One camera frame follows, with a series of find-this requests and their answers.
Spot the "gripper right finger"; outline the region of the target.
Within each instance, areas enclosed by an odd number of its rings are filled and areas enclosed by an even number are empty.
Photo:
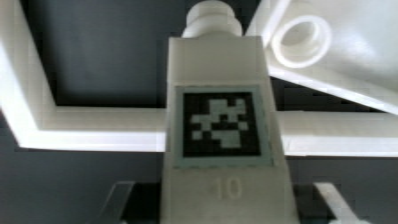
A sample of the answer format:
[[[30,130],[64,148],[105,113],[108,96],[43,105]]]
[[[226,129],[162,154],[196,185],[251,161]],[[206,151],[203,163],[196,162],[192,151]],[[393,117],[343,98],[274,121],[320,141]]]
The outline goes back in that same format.
[[[300,224],[371,224],[359,218],[331,182],[295,184],[293,193]]]

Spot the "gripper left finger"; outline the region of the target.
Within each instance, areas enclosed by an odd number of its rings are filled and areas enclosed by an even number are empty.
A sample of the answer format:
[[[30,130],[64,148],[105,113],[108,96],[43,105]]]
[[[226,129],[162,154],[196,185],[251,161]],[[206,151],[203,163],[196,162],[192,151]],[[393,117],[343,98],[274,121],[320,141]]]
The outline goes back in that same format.
[[[87,224],[160,224],[160,188],[158,182],[117,182],[100,215]]]

